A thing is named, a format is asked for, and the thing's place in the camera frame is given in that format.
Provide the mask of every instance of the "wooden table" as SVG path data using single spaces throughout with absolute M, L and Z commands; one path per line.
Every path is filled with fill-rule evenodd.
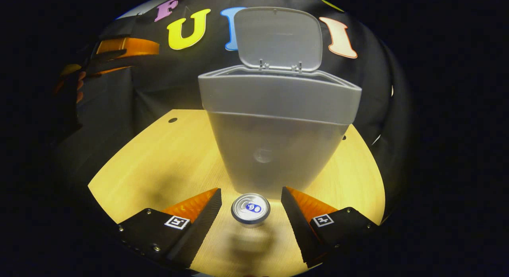
M 354 207 L 380 225 L 385 192 L 378 167 L 353 125 L 305 193 L 337 208 Z M 144 208 L 163 210 L 219 187 L 222 207 L 191 269 L 215 277 L 286 277 L 307 271 L 278 199 L 263 226 L 244 228 L 231 203 L 231 184 L 205 110 L 171 110 L 116 153 L 89 183 L 98 203 L 117 223 Z

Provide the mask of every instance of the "lid hinge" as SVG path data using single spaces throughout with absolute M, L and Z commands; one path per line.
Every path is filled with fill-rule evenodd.
M 260 59 L 260 66 L 258 67 L 258 70 L 262 69 L 269 69 L 269 63 L 263 63 L 263 59 Z
M 295 72 L 298 72 L 298 73 L 302 73 L 302 61 L 299 61 L 299 65 L 292 65 L 291 66 L 291 70 L 292 71 L 295 71 Z

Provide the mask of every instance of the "can top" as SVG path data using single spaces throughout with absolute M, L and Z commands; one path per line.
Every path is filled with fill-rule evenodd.
M 256 224 L 264 221 L 270 213 L 270 204 L 257 193 L 246 193 L 231 205 L 231 215 L 240 223 Z

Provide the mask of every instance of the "plastic lid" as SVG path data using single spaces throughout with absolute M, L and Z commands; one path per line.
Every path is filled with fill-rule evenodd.
M 322 63 L 318 20 L 300 10 L 281 7 L 244 8 L 234 16 L 240 61 L 248 67 L 313 71 Z

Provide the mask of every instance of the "gray trash can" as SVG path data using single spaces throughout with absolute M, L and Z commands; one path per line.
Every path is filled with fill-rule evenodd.
M 318 20 L 299 10 L 245 8 L 234 17 L 244 65 L 198 76 L 227 172 L 240 194 L 304 190 L 357 114 L 361 88 L 317 70 Z

